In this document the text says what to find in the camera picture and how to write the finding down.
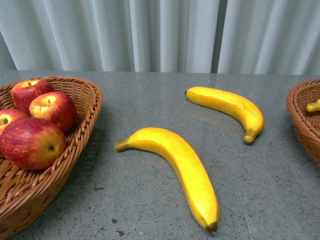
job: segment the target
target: table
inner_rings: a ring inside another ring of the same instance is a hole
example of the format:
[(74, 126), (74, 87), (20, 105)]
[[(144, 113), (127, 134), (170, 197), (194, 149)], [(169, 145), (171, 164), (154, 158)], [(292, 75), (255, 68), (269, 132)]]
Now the table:
[[(12, 240), (320, 239), (320, 167), (286, 108), (291, 88), (319, 76), (8, 70), (0, 71), (0, 83), (51, 75), (97, 84), (103, 107), (59, 195)], [(250, 99), (264, 114), (263, 132), (246, 144), (237, 120), (187, 100), (193, 86)], [(179, 134), (202, 160), (219, 201), (214, 236), (192, 216), (164, 158), (115, 151), (117, 141), (150, 126)]]

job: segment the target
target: woven basket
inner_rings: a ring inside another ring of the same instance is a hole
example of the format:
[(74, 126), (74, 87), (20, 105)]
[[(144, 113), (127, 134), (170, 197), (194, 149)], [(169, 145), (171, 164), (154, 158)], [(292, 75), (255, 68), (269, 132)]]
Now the woven basket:
[(305, 81), (290, 90), (286, 106), (297, 138), (320, 167), (320, 112), (308, 112), (306, 106), (320, 99), (320, 79)]
[[(86, 146), (102, 107), (102, 91), (86, 79), (61, 76), (43, 79), (73, 99), (78, 119), (65, 133), (67, 148), (52, 167), (25, 170), (0, 158), (0, 239), (30, 225), (58, 195)], [(14, 108), (11, 89), (15, 84), (0, 87), (1, 109)]]

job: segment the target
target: apple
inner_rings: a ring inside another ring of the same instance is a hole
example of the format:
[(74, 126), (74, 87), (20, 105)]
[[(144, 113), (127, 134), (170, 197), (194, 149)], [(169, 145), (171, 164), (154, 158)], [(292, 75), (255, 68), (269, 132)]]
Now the apple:
[(11, 90), (12, 100), (17, 109), (30, 115), (29, 105), (39, 95), (54, 91), (50, 82), (32, 78), (18, 82)]
[(63, 132), (77, 121), (78, 113), (74, 101), (63, 91), (52, 91), (37, 96), (29, 106), (32, 117), (47, 119)]
[(0, 151), (6, 159), (27, 170), (52, 166), (66, 148), (66, 136), (57, 125), (32, 116), (13, 121), (0, 135)]
[[(0, 110), (0, 135), (4, 131), (4, 129), (15, 120), (18, 120), (20, 118), (26, 118), (28, 115), (19, 109), (16, 108), (5, 108)], [(2, 158), (4, 155), (0, 151), (0, 158)]]

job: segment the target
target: banana tip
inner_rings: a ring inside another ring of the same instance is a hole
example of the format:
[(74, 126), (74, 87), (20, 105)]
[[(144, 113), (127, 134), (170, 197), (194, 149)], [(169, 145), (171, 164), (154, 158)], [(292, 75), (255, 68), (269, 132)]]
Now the banana tip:
[(209, 226), (205, 227), (205, 229), (211, 234), (216, 233), (217, 232), (217, 228), (218, 228), (218, 223), (216, 221), (211, 223)]

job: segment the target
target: banana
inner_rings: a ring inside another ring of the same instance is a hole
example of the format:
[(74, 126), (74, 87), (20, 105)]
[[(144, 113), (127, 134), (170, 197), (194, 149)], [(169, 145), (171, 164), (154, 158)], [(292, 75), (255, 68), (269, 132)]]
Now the banana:
[(320, 99), (309, 103), (305, 108), (309, 113), (320, 111)]
[(117, 152), (135, 148), (159, 154), (175, 171), (191, 212), (208, 232), (218, 227), (219, 206), (209, 176), (194, 149), (179, 135), (157, 127), (142, 128), (118, 141)]
[(237, 119), (245, 129), (244, 140), (252, 143), (265, 127), (264, 116), (250, 100), (233, 92), (195, 86), (185, 91), (193, 103), (226, 113)]

